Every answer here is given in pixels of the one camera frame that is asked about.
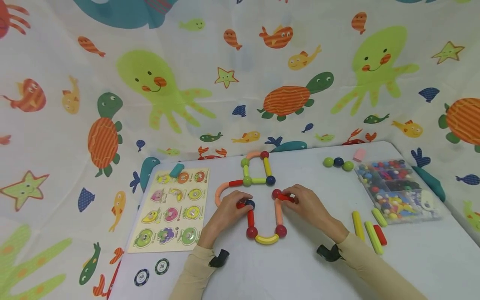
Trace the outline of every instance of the sleeve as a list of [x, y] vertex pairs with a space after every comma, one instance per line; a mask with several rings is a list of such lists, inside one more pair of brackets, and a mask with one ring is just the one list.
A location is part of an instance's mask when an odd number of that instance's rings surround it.
[[188, 256], [169, 300], [200, 300], [215, 268], [208, 264], [215, 257], [212, 249], [195, 246]]
[[338, 249], [346, 264], [354, 269], [381, 299], [427, 300], [411, 283], [352, 233], [338, 244]]

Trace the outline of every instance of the turtle shell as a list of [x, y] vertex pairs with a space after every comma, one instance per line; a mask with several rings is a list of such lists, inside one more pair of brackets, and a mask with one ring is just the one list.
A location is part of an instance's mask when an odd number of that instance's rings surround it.
[[462, 141], [480, 145], [480, 99], [463, 98], [447, 111], [447, 124]]
[[109, 118], [99, 118], [93, 123], [88, 134], [88, 151], [92, 162], [99, 169], [108, 166], [119, 147], [118, 133]]
[[264, 109], [286, 116], [299, 110], [310, 98], [310, 91], [303, 86], [283, 86], [270, 92], [264, 101]]

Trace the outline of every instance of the poker chip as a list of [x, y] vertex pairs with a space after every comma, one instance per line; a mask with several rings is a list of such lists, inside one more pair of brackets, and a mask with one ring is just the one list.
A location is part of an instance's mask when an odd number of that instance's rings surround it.
[[170, 262], [166, 258], [162, 258], [155, 265], [155, 273], [158, 275], [163, 275], [168, 271], [170, 267]]
[[149, 276], [150, 272], [148, 272], [147, 269], [142, 269], [137, 272], [137, 275], [135, 275], [135, 279], [133, 281], [136, 286], [141, 287], [147, 283]]

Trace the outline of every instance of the hand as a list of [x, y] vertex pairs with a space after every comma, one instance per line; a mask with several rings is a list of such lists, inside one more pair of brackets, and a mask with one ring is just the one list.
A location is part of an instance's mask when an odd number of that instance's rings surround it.
[[235, 224], [243, 215], [253, 209], [251, 205], [237, 209], [237, 202], [244, 202], [252, 198], [252, 195], [240, 191], [233, 191], [223, 197], [222, 202], [202, 230], [198, 245], [203, 248], [212, 249], [216, 238], [223, 230]]
[[282, 191], [284, 195], [295, 195], [295, 203], [282, 201], [282, 204], [296, 212], [304, 220], [317, 227], [339, 244], [347, 238], [348, 230], [339, 220], [328, 213], [318, 196], [310, 189], [295, 184]]

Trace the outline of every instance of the pink eraser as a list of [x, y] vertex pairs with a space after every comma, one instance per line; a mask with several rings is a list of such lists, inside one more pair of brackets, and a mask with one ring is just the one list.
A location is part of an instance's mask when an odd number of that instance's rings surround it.
[[358, 149], [353, 156], [353, 160], [361, 162], [363, 160], [363, 158], [365, 157], [366, 152], [367, 151], [365, 151], [365, 149], [363, 149], [363, 148]]

